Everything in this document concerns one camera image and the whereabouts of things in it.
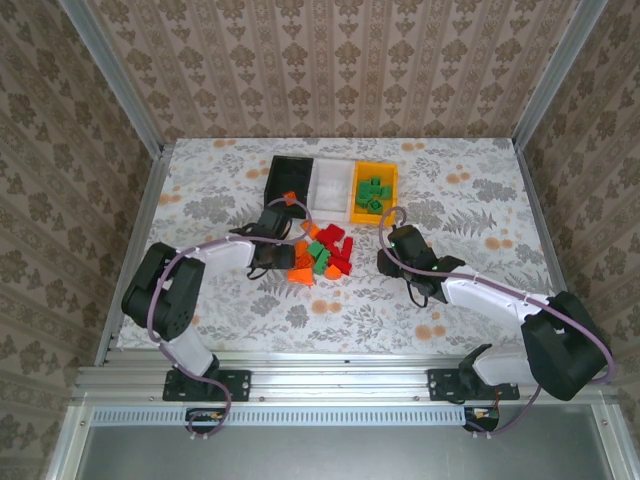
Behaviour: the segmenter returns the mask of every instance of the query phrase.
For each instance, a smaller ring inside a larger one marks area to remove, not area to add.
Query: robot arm
[[[290,227],[290,217],[281,210],[266,207],[257,223],[232,233],[252,238],[284,238]],[[147,251],[122,299],[122,311],[141,328],[147,328],[151,298],[159,278],[176,249],[163,243],[153,244]],[[153,315],[153,331],[159,336],[161,348],[181,367],[198,377],[215,379],[219,361],[202,343],[191,324],[203,278],[231,269],[290,269],[295,264],[292,245],[275,245],[259,241],[238,240],[213,242],[180,259],[163,286]]]
[[[401,269],[382,250],[378,252],[380,273],[403,278],[425,298],[433,297],[443,303],[469,308],[502,325],[520,329],[524,347],[483,345],[462,362],[472,364],[478,377],[476,384],[539,384],[554,397],[570,400],[606,365],[602,352],[583,334],[527,301],[535,299],[549,305],[603,341],[598,328],[574,295],[560,292],[547,297],[523,292],[524,300],[518,300],[476,281],[486,277],[462,260],[450,256],[437,258],[420,232],[411,225],[394,229],[388,238],[393,255],[406,265],[454,275],[463,273],[473,280],[416,275]],[[466,382],[471,384],[474,380],[466,379]]]

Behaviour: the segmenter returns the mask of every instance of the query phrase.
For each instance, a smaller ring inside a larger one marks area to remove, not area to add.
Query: wall
[[[0,2],[0,478],[93,363],[150,159],[56,1]]]
[[[640,2],[610,0],[525,148],[567,283],[640,427]]]
[[[576,0],[90,0],[166,142],[508,137]]]

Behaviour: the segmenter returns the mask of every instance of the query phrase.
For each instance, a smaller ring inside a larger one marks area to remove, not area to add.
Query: mounting plate
[[[436,368],[427,370],[429,398],[433,401],[445,400],[452,403],[464,403],[466,400],[495,400],[496,388],[500,400],[519,400],[518,386],[503,383],[495,387],[484,385],[472,392],[460,382],[460,370],[457,368]]]
[[[217,381],[229,389],[234,402],[248,402],[251,370],[218,370]],[[193,380],[178,370],[170,370],[164,382],[165,402],[224,402],[224,393],[209,383]]]

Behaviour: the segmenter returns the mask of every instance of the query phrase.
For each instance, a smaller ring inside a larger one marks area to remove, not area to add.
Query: table surface
[[[436,255],[453,255],[496,280],[551,293],[547,263],[509,139],[185,139],[175,146],[147,246],[188,247],[255,221],[273,155],[398,165],[398,204]],[[322,228],[328,222],[318,222]],[[420,309],[400,279],[380,275],[377,227],[341,225],[355,239],[350,276],[290,284],[245,271],[202,285],[193,323],[213,350],[466,354],[518,342],[518,329],[430,301]],[[297,227],[290,236],[301,233]],[[150,348],[125,318],[118,346]]]

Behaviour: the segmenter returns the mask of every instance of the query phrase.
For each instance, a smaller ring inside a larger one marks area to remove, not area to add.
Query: aluminum frame
[[[513,145],[516,151],[516,157],[518,159],[518,166],[520,167],[520,174],[524,182],[524,189],[527,192],[529,198],[529,204],[531,205],[531,211],[533,212],[533,221],[536,224],[536,230],[540,236],[540,244],[542,245],[542,251],[544,258],[547,261],[547,268],[549,269],[549,277],[551,278],[551,285],[555,291],[561,291],[567,289],[567,284],[564,281],[562,275],[562,269],[560,268],[560,262],[556,255],[556,250],[553,247],[553,241],[551,240],[551,234],[547,228],[547,222],[544,219],[542,213],[542,206],[540,205],[540,199],[536,194],[536,187],[533,184],[527,161],[524,157],[524,152],[517,143]]]
[[[173,155],[173,145],[167,145],[162,150],[160,159],[151,165],[147,186],[144,189],[144,194],[140,201],[140,208],[136,216],[133,231],[131,232],[127,253],[122,262],[122,270],[120,270],[118,283],[116,283],[116,288],[113,292],[113,299],[111,300],[111,306],[107,313],[107,321],[102,331],[94,365],[99,366],[104,363],[109,347],[113,345],[114,340],[117,341],[118,332],[124,320],[124,314],[120,308],[122,296],[144,255],[144,248],[147,244],[147,237],[151,229],[153,215],[156,212],[156,206],[162,193],[162,186],[169,171],[171,155]]]
[[[514,143],[521,149],[524,149],[533,136],[606,4],[607,0],[587,0],[576,7],[569,26],[558,42],[549,65],[513,132]]]
[[[60,3],[122,105],[149,155],[154,162],[157,161],[162,151],[162,133],[151,119],[145,107],[145,99],[138,94],[125,68],[113,52],[100,21],[91,12],[89,2],[60,0]]]
[[[93,412],[99,407],[138,407],[153,412],[175,407],[222,407],[220,402],[164,402],[162,389],[170,367],[160,352],[115,350],[102,367],[82,368],[56,447],[48,480],[75,478],[83,455]],[[249,402],[235,410],[264,411],[277,407],[424,408],[449,406],[430,401],[426,370],[447,368],[457,356],[366,354],[256,354],[221,352],[223,368],[251,369]],[[524,405],[534,392],[521,388],[521,399],[504,405]],[[598,425],[609,468],[616,480],[639,478],[638,458],[616,405],[612,387],[589,385],[572,401],[590,405]],[[491,402],[468,402],[488,405]],[[541,405],[566,405],[546,393]]]

